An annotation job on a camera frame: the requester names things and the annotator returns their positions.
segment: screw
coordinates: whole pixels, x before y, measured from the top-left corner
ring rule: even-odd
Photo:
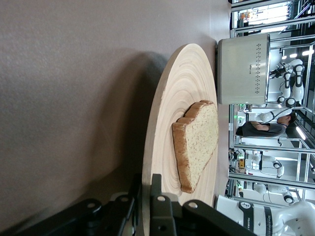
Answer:
[[[120,201],[122,201],[122,202],[128,202],[129,201],[129,198],[127,198],[127,197],[122,197],[122,198],[120,198]]]
[[[164,201],[165,201],[165,197],[163,197],[163,196],[158,196],[158,197],[157,197],[157,200],[160,201],[160,202],[164,202]]]
[[[88,208],[93,208],[95,206],[95,203],[89,203]]]
[[[195,208],[195,209],[198,207],[198,205],[194,202],[189,203],[188,206],[190,206],[191,208]]]

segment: toast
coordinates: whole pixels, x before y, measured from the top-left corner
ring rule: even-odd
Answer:
[[[195,102],[172,124],[172,131],[181,190],[193,193],[218,144],[216,105],[208,100]]]

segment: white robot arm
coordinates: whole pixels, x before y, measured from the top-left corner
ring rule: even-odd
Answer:
[[[296,236],[315,235],[315,205],[309,202],[273,208],[219,195],[216,210],[258,236],[280,236],[287,230],[287,226]]]
[[[260,161],[260,155],[248,154],[247,157],[249,160]],[[284,166],[274,156],[262,155],[261,160],[272,162],[274,168],[277,169],[277,178],[281,178],[284,175]]]
[[[296,102],[299,102],[303,99],[304,96],[304,87],[302,83],[304,65],[300,59],[295,59],[288,64],[282,63],[283,68],[279,69],[282,73],[282,77],[284,78],[284,89],[282,91],[282,96],[279,96],[277,101],[279,103],[284,102],[291,95],[290,88],[290,78],[295,75],[296,80],[292,89],[292,98],[295,99]]]
[[[282,63],[282,68],[276,70],[284,78],[284,89],[282,95],[278,97],[278,103],[284,103],[284,107],[261,114],[249,113],[249,121],[270,122],[275,118],[283,117],[292,113],[291,108],[303,99],[303,72],[304,65],[300,59],[295,59],[290,63]],[[293,89],[291,91],[290,78],[296,76]]]
[[[270,185],[267,186],[262,183],[253,183],[253,182],[247,182],[246,189],[254,190],[260,194],[265,194],[267,191],[271,193],[280,193],[283,196],[283,199],[286,203],[292,204],[294,203],[294,198],[291,194],[291,192],[284,186],[276,186],[276,185]]]

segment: person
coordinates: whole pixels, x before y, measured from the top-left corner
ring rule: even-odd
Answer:
[[[243,137],[276,137],[285,132],[289,124],[295,122],[296,114],[279,117],[277,123],[259,123],[257,121],[247,121],[236,130],[236,135]]]

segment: wooden cutting board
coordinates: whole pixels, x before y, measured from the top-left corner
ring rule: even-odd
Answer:
[[[209,60],[197,44],[177,49],[169,59],[153,99],[148,123],[142,171],[143,223],[149,225],[152,174],[162,175],[162,192],[176,194],[182,205],[198,199],[213,204],[218,147],[202,172],[194,193],[181,191],[171,125],[194,102],[210,100],[217,106],[217,94]]]

